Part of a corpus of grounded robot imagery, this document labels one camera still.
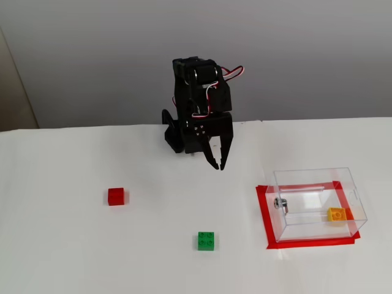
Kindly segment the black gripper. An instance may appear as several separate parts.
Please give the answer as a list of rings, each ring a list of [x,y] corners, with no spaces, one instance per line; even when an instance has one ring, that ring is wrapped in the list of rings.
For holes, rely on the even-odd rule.
[[[212,113],[208,117],[189,115],[184,123],[184,142],[189,145],[202,137],[220,138],[220,170],[224,170],[233,140],[233,120],[230,112]],[[208,163],[216,170],[219,166],[213,156],[209,140],[201,139],[200,146]]]

